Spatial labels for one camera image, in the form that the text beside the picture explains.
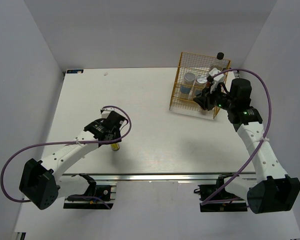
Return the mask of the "blue label spice jar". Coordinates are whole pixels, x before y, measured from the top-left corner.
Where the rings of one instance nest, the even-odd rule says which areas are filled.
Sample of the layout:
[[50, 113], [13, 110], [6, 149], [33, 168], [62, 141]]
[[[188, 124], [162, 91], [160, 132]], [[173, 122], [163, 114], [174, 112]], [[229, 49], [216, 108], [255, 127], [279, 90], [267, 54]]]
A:
[[182, 99], [187, 99], [192, 90], [194, 82], [196, 80], [196, 75], [192, 72], [187, 72], [184, 74], [182, 82], [180, 84], [180, 97]]
[[207, 77], [205, 75], [198, 75], [194, 81], [192, 97], [202, 93], [202, 90], [206, 87]]

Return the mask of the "small yellow bottle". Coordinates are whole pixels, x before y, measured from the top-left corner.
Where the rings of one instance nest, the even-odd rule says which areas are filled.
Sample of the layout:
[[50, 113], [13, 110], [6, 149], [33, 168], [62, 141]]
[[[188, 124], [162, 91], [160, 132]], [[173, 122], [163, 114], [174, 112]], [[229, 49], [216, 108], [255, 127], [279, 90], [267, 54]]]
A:
[[112, 144], [110, 145], [110, 147], [111, 147], [111, 149], [112, 149], [113, 151], [118, 151], [118, 150], [120, 149], [120, 144], [119, 144], [119, 143], [112, 143]]

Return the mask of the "soy sauce bottle red label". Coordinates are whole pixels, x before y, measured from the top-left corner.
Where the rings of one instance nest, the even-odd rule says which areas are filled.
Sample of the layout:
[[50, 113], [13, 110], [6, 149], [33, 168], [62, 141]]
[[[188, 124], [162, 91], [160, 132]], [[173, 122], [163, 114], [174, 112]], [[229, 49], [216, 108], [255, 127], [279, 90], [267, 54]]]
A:
[[217, 69], [219, 71], [223, 71], [223, 59], [224, 59], [224, 53], [223, 52], [219, 52], [215, 58], [215, 60], [212, 62], [212, 64], [209, 67], [209, 71], [211, 72], [213, 69]]

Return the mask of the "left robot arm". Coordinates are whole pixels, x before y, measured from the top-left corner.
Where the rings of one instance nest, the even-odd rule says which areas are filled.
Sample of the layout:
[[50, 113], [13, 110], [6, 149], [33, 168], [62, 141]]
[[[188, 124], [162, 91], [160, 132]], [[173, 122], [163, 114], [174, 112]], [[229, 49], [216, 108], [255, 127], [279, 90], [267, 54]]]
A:
[[87, 154], [104, 145], [122, 141], [121, 127], [131, 120], [125, 112], [118, 113], [112, 107], [101, 110], [101, 118], [86, 125], [71, 143], [40, 160], [25, 163], [19, 190], [40, 210], [51, 206], [58, 198], [72, 201], [105, 201], [97, 196], [96, 181], [86, 173], [74, 174], [63, 179], [63, 174]]

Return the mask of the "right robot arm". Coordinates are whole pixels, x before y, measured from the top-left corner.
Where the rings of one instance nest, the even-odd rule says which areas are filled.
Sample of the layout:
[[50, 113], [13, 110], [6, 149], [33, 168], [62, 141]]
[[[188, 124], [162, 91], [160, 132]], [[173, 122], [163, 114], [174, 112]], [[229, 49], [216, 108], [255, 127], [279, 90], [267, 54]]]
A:
[[203, 205], [228, 200], [230, 196], [246, 201], [255, 214], [290, 211], [300, 192], [300, 181], [290, 177], [279, 163], [269, 141], [258, 110], [251, 106], [252, 86], [249, 80], [236, 78], [230, 91], [222, 91], [221, 82], [216, 88], [205, 87], [193, 99], [203, 110], [219, 107], [227, 111], [228, 119], [243, 141], [253, 164], [256, 182], [240, 177], [238, 173], [220, 175], [215, 189], [202, 197]]

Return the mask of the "blue table sticker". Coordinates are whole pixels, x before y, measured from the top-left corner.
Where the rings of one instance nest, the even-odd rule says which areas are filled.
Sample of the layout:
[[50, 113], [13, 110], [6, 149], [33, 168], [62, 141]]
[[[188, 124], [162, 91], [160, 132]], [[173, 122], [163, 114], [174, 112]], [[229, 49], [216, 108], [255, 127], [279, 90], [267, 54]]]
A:
[[68, 69], [66, 74], [82, 74], [83, 72], [83, 69]]

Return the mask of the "aluminium table frame rail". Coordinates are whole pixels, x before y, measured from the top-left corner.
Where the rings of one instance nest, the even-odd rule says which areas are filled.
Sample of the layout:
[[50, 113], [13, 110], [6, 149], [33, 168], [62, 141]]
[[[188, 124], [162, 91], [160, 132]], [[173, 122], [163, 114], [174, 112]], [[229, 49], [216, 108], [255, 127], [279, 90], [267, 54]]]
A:
[[215, 181], [219, 176], [230, 176], [230, 172], [184, 172], [184, 173], [87, 173], [97, 182], [202, 182]]

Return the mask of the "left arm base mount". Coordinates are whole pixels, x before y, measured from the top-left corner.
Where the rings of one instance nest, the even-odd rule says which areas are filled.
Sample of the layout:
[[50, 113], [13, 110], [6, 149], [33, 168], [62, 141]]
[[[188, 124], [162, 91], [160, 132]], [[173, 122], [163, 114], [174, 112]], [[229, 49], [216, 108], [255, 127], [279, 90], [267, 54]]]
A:
[[64, 209], [111, 210], [117, 193], [117, 184], [97, 181], [92, 176], [80, 173], [63, 176], [61, 190], [65, 191]]

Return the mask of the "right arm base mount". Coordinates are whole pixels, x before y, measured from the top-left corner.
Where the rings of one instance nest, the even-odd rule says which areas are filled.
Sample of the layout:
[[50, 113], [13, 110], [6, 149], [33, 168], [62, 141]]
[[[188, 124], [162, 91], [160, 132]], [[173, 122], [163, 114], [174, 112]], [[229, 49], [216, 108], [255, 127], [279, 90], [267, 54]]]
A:
[[[205, 200], [209, 195], [221, 187], [225, 183], [225, 178], [231, 177], [233, 174], [221, 174], [218, 176], [214, 184], [200, 184], [196, 189], [193, 190], [194, 194], [199, 195], [199, 200]], [[214, 196], [210, 201], [217, 201], [200, 205], [201, 213], [228, 213], [228, 212], [247, 212], [248, 207], [243, 199], [237, 199], [232, 193], [226, 192], [224, 189]]]

